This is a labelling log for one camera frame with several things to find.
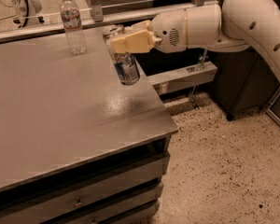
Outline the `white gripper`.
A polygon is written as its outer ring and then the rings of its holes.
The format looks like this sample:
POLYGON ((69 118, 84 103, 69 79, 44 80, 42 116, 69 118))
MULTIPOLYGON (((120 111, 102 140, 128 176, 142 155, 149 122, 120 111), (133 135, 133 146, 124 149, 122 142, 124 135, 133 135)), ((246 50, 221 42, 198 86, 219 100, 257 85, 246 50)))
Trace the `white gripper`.
POLYGON ((186 49, 185 11, 173 10, 158 14, 152 21, 145 20, 126 26, 129 33, 109 39, 113 53, 148 53, 154 47, 163 53, 186 49))

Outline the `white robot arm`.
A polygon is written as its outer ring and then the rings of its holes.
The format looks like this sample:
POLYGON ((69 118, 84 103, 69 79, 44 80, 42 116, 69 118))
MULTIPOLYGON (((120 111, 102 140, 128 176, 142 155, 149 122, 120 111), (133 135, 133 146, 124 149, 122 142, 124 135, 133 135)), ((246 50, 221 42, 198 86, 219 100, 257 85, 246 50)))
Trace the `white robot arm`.
POLYGON ((280 9, 274 0, 224 0, 162 12, 111 38, 113 53, 173 53, 185 49, 237 52, 253 48, 280 82, 280 9))

